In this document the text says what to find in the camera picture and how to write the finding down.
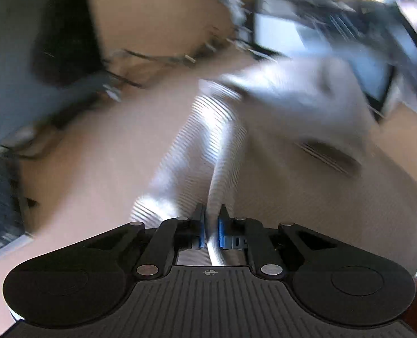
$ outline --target metal pin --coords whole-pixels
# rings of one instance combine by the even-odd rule
[[[282,267],[277,264],[265,264],[262,266],[262,268],[260,268],[260,270],[265,274],[269,274],[270,276],[277,276],[283,271]]]
[[[136,272],[142,276],[153,276],[158,272],[158,267],[153,264],[143,264],[136,269]]]
[[[191,63],[196,63],[196,60],[193,57],[190,57],[189,55],[184,56],[185,59],[189,60]]]

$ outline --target textured black surface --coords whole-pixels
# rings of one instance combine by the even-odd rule
[[[138,283],[121,308],[95,323],[50,330],[19,322],[3,337],[409,338],[417,335],[400,322],[356,330],[320,321],[293,300],[283,283],[259,279],[248,267],[174,266],[162,279]]]
[[[351,326],[391,321],[415,297],[412,276],[404,268],[350,247],[318,251],[296,271],[293,290],[319,316]]]
[[[17,168],[0,161],[0,248],[24,234]]]
[[[5,279],[3,295],[32,323],[70,326],[111,311],[125,294],[126,279],[106,250],[63,248],[17,266]]]

